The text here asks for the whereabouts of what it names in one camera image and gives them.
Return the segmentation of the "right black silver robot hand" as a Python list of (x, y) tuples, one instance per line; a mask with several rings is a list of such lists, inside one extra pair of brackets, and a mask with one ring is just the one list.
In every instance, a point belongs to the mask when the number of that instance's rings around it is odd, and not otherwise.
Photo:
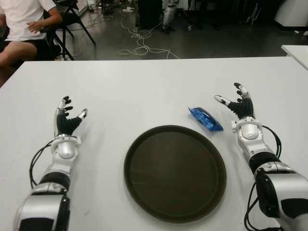
[(237, 88), (236, 93), (240, 96), (237, 102), (232, 102), (221, 95), (215, 95), (214, 99), (229, 108), (239, 119), (245, 117), (255, 118), (253, 102), (249, 91), (240, 83), (234, 83), (234, 86)]

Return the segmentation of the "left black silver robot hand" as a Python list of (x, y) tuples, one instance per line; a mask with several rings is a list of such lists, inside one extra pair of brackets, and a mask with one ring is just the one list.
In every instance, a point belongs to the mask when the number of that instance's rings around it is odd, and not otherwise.
[(78, 128), (83, 119), (88, 115), (88, 110), (83, 109), (79, 115), (73, 118), (68, 118), (69, 111), (73, 106), (68, 106), (71, 103), (69, 96), (63, 97), (54, 114), (54, 137), (61, 135), (71, 136)]

